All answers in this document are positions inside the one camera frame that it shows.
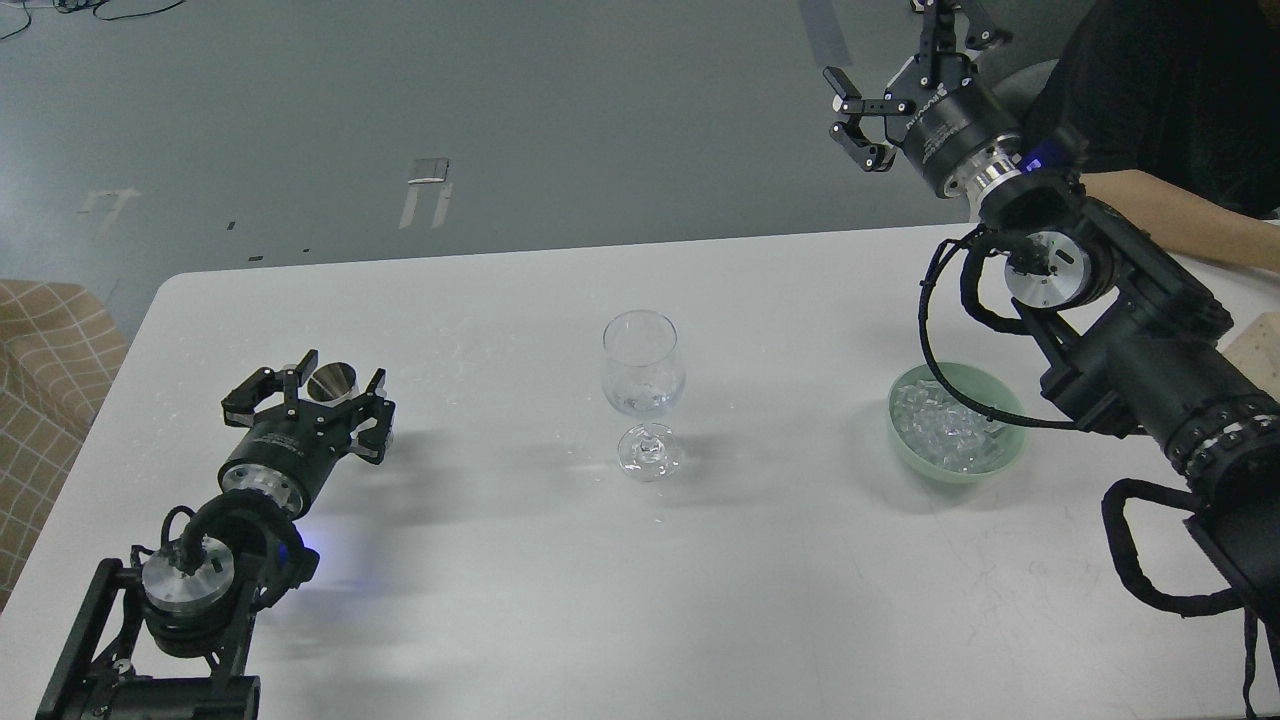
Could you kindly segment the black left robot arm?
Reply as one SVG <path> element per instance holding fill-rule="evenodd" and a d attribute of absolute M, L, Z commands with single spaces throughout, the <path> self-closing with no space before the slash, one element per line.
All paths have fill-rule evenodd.
<path fill-rule="evenodd" d="M 360 386 L 310 350 L 262 366 L 221 401 L 244 436 L 218 495 L 173 507 L 155 548 L 105 559 L 36 708 L 38 719 L 255 719 L 246 671 L 257 615 L 310 582 L 320 556 L 298 530 L 337 464 L 379 465 L 396 404 L 378 369 Z"/>

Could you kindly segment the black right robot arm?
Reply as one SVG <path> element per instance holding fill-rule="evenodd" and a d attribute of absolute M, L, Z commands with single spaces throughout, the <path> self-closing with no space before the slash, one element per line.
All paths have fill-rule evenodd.
<path fill-rule="evenodd" d="M 1233 328 L 1211 291 L 1082 181 L 1085 140 L 1061 120 L 1036 142 L 980 78 L 978 56 L 1010 44 L 979 1 L 923 1 L 916 51 L 879 95 L 861 94 L 847 56 L 823 69 L 838 119 L 829 136 L 865 172 L 905 156 L 941 199 L 968 200 L 974 228 L 942 241 L 920 282 L 928 372 L 963 406 L 1014 427 L 1148 436 L 1185 483 L 1116 480 L 1101 512 L 1115 571 L 1142 603 L 1181 618 L 1243 611 L 1245 716 L 1256 652 L 1277 652 L 1277 401 L 1219 351 Z M 1041 393 L 1061 421 L 998 410 L 960 391 L 934 356 L 928 320 L 950 260 L 964 255 L 965 313 L 1032 338 L 1047 360 Z M 1176 596 L 1143 573 L 1125 516 L 1139 498 L 1183 511 L 1228 582 Z"/>

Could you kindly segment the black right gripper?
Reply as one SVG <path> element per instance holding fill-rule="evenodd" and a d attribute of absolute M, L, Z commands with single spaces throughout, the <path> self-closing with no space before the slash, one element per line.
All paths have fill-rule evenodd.
<path fill-rule="evenodd" d="M 823 68 L 833 90 L 829 137 L 868 173 L 892 168 L 899 149 L 938 199 L 963 193 L 968 164 L 987 149 L 1011 154 L 1023 132 L 1012 114 L 982 82 L 978 59 L 1012 41 L 982 1 L 919 1 L 922 32 L 918 55 L 890 81 L 890 97 L 863 97 L 840 67 Z M 884 142 L 861 127 L 884 119 Z"/>

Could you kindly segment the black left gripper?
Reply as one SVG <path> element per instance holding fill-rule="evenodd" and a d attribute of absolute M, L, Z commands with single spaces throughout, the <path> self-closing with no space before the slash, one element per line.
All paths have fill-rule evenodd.
<path fill-rule="evenodd" d="M 300 400 L 317 360 L 311 348 L 296 364 L 260 368 L 224 397 L 224 424 L 248 429 L 218 473 L 220 492 L 251 489 L 268 496 L 289 519 L 301 519 L 343 457 L 384 461 L 396 415 L 385 392 L 387 369 L 372 373 L 365 398 L 330 407 Z M 260 413 L 259 406 L 275 395 L 283 405 Z"/>

